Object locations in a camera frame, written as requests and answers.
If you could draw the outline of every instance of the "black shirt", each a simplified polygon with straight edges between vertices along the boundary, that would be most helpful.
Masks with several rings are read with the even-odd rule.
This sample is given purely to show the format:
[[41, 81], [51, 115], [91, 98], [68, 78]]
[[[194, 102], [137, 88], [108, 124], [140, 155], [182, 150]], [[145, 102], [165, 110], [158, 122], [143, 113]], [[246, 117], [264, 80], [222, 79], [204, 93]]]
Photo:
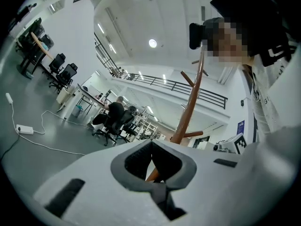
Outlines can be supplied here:
[[112, 121], [118, 120], [122, 117], [124, 108], [121, 103], [113, 102], [109, 104], [109, 116], [111, 117]]

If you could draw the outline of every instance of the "gray floor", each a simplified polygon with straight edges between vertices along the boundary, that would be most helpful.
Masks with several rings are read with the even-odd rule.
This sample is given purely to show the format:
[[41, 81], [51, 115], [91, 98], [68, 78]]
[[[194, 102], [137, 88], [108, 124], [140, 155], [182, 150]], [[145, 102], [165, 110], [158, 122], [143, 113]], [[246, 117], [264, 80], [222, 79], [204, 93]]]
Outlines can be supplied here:
[[[12, 123], [12, 108], [8, 103], [5, 93], [10, 93], [14, 105], [14, 120], [16, 124], [31, 126], [34, 130], [42, 131], [41, 114], [46, 111], [56, 113], [60, 105], [56, 102], [55, 88], [48, 87], [42, 69], [38, 68], [32, 80], [23, 77], [16, 69], [22, 57], [15, 52], [15, 45], [7, 39], [0, 51], [0, 154], [2, 155], [17, 139]], [[91, 109], [88, 115], [82, 114], [78, 118], [69, 120], [86, 124], [94, 113]], [[46, 146], [88, 154], [113, 146], [110, 141], [108, 146], [103, 146], [105, 139], [102, 136], [91, 135], [88, 128], [77, 126], [60, 120], [58, 117], [47, 113], [43, 116], [45, 135], [27, 135], [30, 140]], [[50, 176], [70, 165], [80, 155], [67, 154], [53, 151], [34, 145], [22, 138], [11, 151], [9, 151], [2, 165], [11, 182], [18, 189], [32, 195], [36, 189]]]

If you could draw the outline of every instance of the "poster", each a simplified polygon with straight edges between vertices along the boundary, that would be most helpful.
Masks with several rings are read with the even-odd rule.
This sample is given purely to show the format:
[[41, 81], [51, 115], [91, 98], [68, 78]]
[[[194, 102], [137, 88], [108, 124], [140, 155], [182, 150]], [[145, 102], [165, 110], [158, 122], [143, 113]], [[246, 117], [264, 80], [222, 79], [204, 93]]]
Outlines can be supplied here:
[[245, 121], [242, 121], [242, 122], [238, 123], [238, 125], [237, 125], [236, 135], [238, 135], [239, 133], [244, 133], [244, 130], [245, 130]]

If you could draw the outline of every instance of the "white ceiling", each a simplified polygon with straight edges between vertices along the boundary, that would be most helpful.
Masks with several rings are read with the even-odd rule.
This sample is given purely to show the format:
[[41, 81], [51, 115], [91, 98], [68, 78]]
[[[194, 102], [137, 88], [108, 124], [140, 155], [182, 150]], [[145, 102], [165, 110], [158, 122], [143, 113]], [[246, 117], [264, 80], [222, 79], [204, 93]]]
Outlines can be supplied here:
[[[196, 70], [191, 62], [199, 58], [199, 50], [189, 49], [189, 24], [202, 23], [201, 6], [206, 19], [218, 16], [211, 0], [93, 0], [95, 5], [95, 32], [110, 52], [105, 35], [111, 40], [117, 54], [110, 53], [120, 65], [165, 65], [185, 70]], [[100, 23], [103, 35], [97, 26]], [[149, 39], [155, 39], [156, 48], [150, 48]], [[217, 79], [223, 67], [210, 58], [205, 70]]]
[[[125, 97], [132, 104], [136, 104], [139, 108], [150, 106], [154, 112], [153, 116], [155, 116], [161, 123], [172, 129], [175, 129], [178, 126], [181, 115], [184, 111], [181, 105], [135, 89], [128, 88]], [[187, 132], [205, 130], [210, 126], [218, 125], [211, 117], [194, 111]]]

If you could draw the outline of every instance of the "white cable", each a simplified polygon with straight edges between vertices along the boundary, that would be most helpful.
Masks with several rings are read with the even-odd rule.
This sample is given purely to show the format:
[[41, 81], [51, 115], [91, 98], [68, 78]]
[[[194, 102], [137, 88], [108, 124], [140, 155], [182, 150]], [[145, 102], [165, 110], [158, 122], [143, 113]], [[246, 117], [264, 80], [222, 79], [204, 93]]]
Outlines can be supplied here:
[[[18, 132], [16, 131], [16, 126], [15, 126], [15, 122], [14, 122], [14, 106], [13, 106], [13, 103], [11, 104], [11, 108], [13, 109], [13, 114], [12, 114], [12, 116], [11, 116], [11, 118], [12, 118], [12, 120], [13, 120], [13, 125], [14, 125], [14, 131], [18, 134]], [[25, 140], [27, 140], [27, 141], [29, 141], [29, 142], [31, 142], [31, 143], [33, 143], [33, 144], [35, 144], [35, 145], [40, 145], [40, 146], [43, 146], [43, 147], [45, 147], [45, 148], [48, 148], [48, 149], [50, 149], [50, 150], [54, 150], [54, 151], [60, 151], [60, 152], [63, 152], [63, 153], [69, 153], [69, 154], [74, 154], [74, 155], [82, 155], [82, 156], [85, 156], [85, 154], [81, 154], [81, 153], [71, 153], [71, 152], [67, 152], [67, 151], [63, 151], [63, 150], [59, 150], [59, 149], [54, 149], [54, 148], [50, 148], [50, 147], [48, 147], [48, 146], [45, 146], [45, 145], [42, 145], [42, 144], [40, 144], [40, 143], [36, 143], [36, 142], [33, 142], [33, 141], [31, 141], [31, 140], [29, 140], [29, 139], [27, 139], [27, 138], [25, 138], [25, 137], [23, 137], [23, 136], [21, 136], [20, 135], [20, 137], [22, 137], [23, 139], [25, 139]]]
[[[66, 122], [69, 122], [69, 123], [73, 123], [73, 124], [79, 125], [79, 126], [84, 126], [84, 127], [87, 127], [87, 128], [89, 128], [89, 129], [91, 129], [89, 126], [82, 125], [82, 124], [78, 124], [78, 123], [74, 123], [74, 122], [72, 122], [72, 121], [68, 121], [68, 120], [66, 120], [66, 119], [63, 119], [63, 118], [61, 118], [59, 115], [54, 114], [54, 113], [52, 113], [51, 111], [45, 111], [43, 114], [45, 114], [46, 112], [49, 112], [49, 113], [51, 113], [51, 114], [57, 116], [58, 118], [60, 118], [60, 119], [63, 120], [63, 121], [66, 121]], [[38, 132], [38, 131], [34, 130], [34, 132], [39, 133], [39, 134], [42, 134], [42, 135], [44, 135], [45, 132], [46, 132], [46, 131], [45, 131], [45, 128], [44, 128], [44, 126], [43, 126], [43, 114], [41, 115], [41, 117], [42, 117], [42, 128], [43, 128], [44, 132]]]

